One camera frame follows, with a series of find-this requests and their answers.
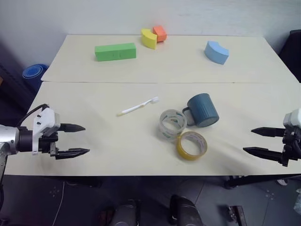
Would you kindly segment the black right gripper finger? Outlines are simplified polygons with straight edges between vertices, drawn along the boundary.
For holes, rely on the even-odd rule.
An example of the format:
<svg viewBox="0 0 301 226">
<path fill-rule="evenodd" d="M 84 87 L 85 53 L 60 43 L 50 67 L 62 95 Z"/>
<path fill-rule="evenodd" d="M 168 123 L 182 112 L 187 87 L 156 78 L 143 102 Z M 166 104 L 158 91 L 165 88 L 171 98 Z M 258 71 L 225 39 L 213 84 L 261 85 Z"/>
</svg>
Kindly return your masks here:
<svg viewBox="0 0 301 226">
<path fill-rule="evenodd" d="M 264 136 L 264 137 L 283 137 L 285 133 L 284 128 L 271 128 L 271 127 L 260 127 L 252 129 L 251 132 Z"/>
<path fill-rule="evenodd" d="M 277 161 L 278 163 L 282 162 L 282 153 L 280 152 L 274 152 L 260 147 L 243 147 L 243 150 L 262 159 Z"/>
</svg>

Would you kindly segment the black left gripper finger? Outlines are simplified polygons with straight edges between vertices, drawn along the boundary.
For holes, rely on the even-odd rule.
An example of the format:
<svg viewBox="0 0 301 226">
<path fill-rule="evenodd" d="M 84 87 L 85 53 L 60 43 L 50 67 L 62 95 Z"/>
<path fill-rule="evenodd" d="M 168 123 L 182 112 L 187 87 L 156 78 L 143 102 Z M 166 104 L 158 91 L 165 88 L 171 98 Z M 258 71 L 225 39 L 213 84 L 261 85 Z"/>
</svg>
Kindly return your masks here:
<svg viewBox="0 0 301 226">
<path fill-rule="evenodd" d="M 59 131 L 63 132 L 79 132 L 86 130 L 84 127 L 76 124 L 69 124 L 69 123 L 61 123 Z"/>
<path fill-rule="evenodd" d="M 55 159 L 61 160 L 61 159 L 69 159 L 69 158 L 75 158 L 80 155 L 84 155 L 88 153 L 90 150 L 85 148 L 71 148 L 67 151 L 56 151 L 55 153 Z"/>
</svg>

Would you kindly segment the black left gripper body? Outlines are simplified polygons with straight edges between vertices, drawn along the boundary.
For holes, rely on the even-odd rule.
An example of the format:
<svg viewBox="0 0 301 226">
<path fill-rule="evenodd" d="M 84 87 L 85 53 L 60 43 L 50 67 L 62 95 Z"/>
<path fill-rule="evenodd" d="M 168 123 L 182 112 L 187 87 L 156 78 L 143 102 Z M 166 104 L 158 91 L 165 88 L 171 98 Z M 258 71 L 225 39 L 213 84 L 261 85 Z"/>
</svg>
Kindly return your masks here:
<svg viewBox="0 0 301 226">
<path fill-rule="evenodd" d="M 52 157 L 58 156 L 59 149 L 56 147 L 56 142 L 58 141 L 58 130 L 59 127 L 46 127 L 42 130 L 42 135 L 39 138 L 39 152 L 48 153 Z"/>
</svg>

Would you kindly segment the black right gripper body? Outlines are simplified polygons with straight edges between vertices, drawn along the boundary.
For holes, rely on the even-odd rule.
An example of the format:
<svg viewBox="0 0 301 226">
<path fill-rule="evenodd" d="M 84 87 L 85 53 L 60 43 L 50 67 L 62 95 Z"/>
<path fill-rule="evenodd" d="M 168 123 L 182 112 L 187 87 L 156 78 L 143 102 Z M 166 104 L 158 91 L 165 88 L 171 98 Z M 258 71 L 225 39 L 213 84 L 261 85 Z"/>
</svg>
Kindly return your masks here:
<svg viewBox="0 0 301 226">
<path fill-rule="evenodd" d="M 301 129 L 285 129 L 282 142 L 284 144 L 282 165 L 287 167 L 289 160 L 297 161 L 301 158 Z"/>
</svg>

